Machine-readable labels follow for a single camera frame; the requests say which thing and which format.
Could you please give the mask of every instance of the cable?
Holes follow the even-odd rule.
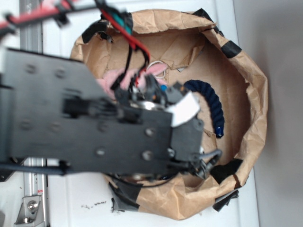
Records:
[[[200,158],[200,159],[204,159],[204,158],[209,158],[209,157],[214,157],[214,156],[219,156],[219,157],[221,157],[221,155],[222,155],[222,151],[219,150],[219,149],[216,149],[216,150],[214,150],[214,151],[212,151],[212,152],[210,152],[210,153],[201,154],[201,155],[199,156],[199,158]]]
[[[127,61],[126,61],[126,66],[125,66],[124,73],[122,73],[122,74],[114,81],[114,83],[112,84],[112,86],[110,87],[110,89],[116,90],[116,89],[120,86],[120,83],[121,83],[121,82],[123,81],[123,79],[125,78],[125,76],[126,76],[126,74],[127,74],[127,70],[128,70],[128,68],[129,68],[130,61],[131,61],[132,53],[133,53],[133,50],[132,50],[131,46],[129,45],[129,48],[128,48],[128,56],[127,56]]]
[[[24,13],[19,17],[8,14],[4,22],[0,22],[0,37],[8,33],[14,33],[17,28],[22,28],[33,23],[39,23],[46,19],[55,18],[59,19],[62,14],[70,12],[80,12],[89,9],[95,9],[96,5],[92,6],[79,6],[71,7],[72,2],[77,2],[78,0],[62,0],[61,1],[61,10],[56,7],[45,7],[42,4],[30,14]]]
[[[143,53],[144,65],[139,69],[138,77],[140,77],[142,71],[144,71],[149,64],[151,58],[150,52],[139,40],[137,40],[134,36],[130,35],[122,26],[120,26],[109,13],[107,13],[103,9],[100,10],[104,17],[112,24],[112,26],[121,32],[124,38],[128,41],[130,47],[135,51],[140,50]]]
[[[0,169],[46,175],[65,175],[74,173],[67,166],[20,166],[13,163],[0,163]]]
[[[193,92],[200,92],[205,97],[211,111],[216,137],[221,138],[224,135],[225,120],[219,96],[209,83],[200,80],[189,80],[184,86]]]
[[[109,176],[109,177],[111,177],[111,178],[113,178],[113,179],[115,179],[115,180],[117,180],[117,181],[119,181],[119,182],[121,182],[121,183],[123,183],[123,184],[125,184],[125,185],[131,186],[131,187],[135,187],[135,188],[154,188],[154,187],[159,187],[159,186],[167,184],[168,182],[170,182],[172,179],[174,179],[177,176],[177,174],[175,174],[175,175],[173,175],[170,179],[168,179],[165,182],[162,182],[162,183],[159,183],[159,184],[155,184],[155,185],[144,186],[142,184],[127,182],[125,180],[122,180],[119,177],[114,176],[114,175],[110,175],[110,174],[106,174],[106,175]]]

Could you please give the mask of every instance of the bolt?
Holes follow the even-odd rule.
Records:
[[[34,65],[32,65],[32,64],[27,64],[25,66],[25,71],[28,72],[28,73],[33,74],[33,73],[36,72],[36,67]]]
[[[194,127],[197,129],[197,131],[202,131],[203,130],[203,121],[196,119],[194,122]]]
[[[155,134],[156,130],[154,128],[145,129],[145,134],[149,137],[152,137]]]
[[[58,68],[55,72],[56,77],[63,79],[65,75],[65,70],[63,68]]]
[[[53,122],[53,123],[51,123],[51,129],[54,132],[59,131],[60,130],[60,123],[59,122]]]
[[[151,161],[152,158],[153,158],[153,152],[150,151],[150,150],[146,150],[142,153],[142,158],[145,160],[145,161]]]
[[[133,175],[133,179],[134,179],[135,181],[141,181],[141,180],[142,180],[142,176],[139,175],[139,174],[134,174],[134,175]]]
[[[30,223],[30,221],[31,221],[31,219],[29,217],[23,218],[23,223],[24,224]]]
[[[31,121],[29,119],[23,119],[20,123],[20,128],[30,130],[32,128]]]
[[[98,124],[98,130],[99,131],[106,131],[107,130],[107,125],[104,124],[103,122]]]
[[[171,148],[168,148],[167,151],[168,151],[170,157],[174,157],[176,155],[176,152]]]
[[[27,204],[27,208],[31,211],[31,212],[35,212],[36,210],[38,210],[38,203],[36,203],[36,201],[30,201]]]
[[[96,150],[96,155],[99,157],[102,157],[105,155],[105,151],[103,149],[99,148]]]

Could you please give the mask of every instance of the pink plush toy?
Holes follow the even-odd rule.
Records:
[[[164,63],[157,63],[157,64],[151,64],[150,68],[148,68],[139,78],[138,81],[138,88],[143,89],[145,88],[145,76],[152,74],[159,84],[161,85],[167,85],[167,82],[163,79],[163,77],[157,77],[159,74],[164,73],[167,69],[167,64]],[[131,69],[127,71],[126,76],[124,77],[123,81],[120,84],[120,87],[123,90],[127,90],[129,83],[131,81],[131,78],[135,75],[135,73],[138,71],[138,69]],[[108,94],[108,96],[112,99],[115,99],[114,91],[110,89],[114,81],[117,79],[118,76],[120,76],[124,72],[124,69],[118,69],[118,70],[110,70],[106,72],[103,75],[102,79],[97,79],[97,82],[101,85],[103,90]]]

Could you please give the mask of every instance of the crumpled brown paper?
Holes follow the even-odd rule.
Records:
[[[170,85],[199,79],[210,83],[219,96],[225,117],[221,139],[216,138],[209,108],[200,97],[205,151],[221,149],[220,165],[233,158],[243,160],[235,175],[220,184],[212,176],[202,182],[193,176],[179,175],[164,186],[141,189],[136,201],[139,211],[185,219],[245,184],[265,144],[267,78],[244,51],[227,58],[221,47],[229,40],[215,32],[215,23],[206,18],[160,9],[143,10],[132,16],[134,36],[151,51],[151,62],[160,60],[168,64],[166,80]],[[71,58],[83,61],[96,78],[107,70],[125,66],[127,42],[112,28],[107,34],[112,36],[112,44],[98,35],[84,44],[80,36],[71,53]],[[142,63],[141,53],[136,53],[130,68],[139,68]],[[186,68],[179,72],[177,69],[182,67]]]

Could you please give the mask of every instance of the red wire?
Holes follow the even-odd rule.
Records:
[[[141,50],[147,53],[148,60],[151,58],[151,54],[148,51],[148,49],[135,37],[130,35],[122,26],[120,26],[107,12],[101,9],[102,14],[105,16],[105,18],[113,25],[114,28],[118,29],[122,35],[126,38],[129,45],[133,50],[136,50],[136,47],[139,47]]]
[[[66,9],[71,8],[69,3],[66,2],[65,0],[61,1],[61,4]],[[11,20],[12,23],[21,24],[21,23],[29,22],[29,21],[39,19],[42,17],[57,15],[59,13],[60,13],[60,11],[56,7],[47,8],[47,7],[42,7],[42,5],[40,5],[40,7],[38,7],[34,11],[32,11],[30,14],[24,13],[24,14],[21,14],[19,17],[10,16],[9,19]],[[9,26],[9,22],[7,22],[7,21],[0,23],[0,29],[8,27],[8,26]]]

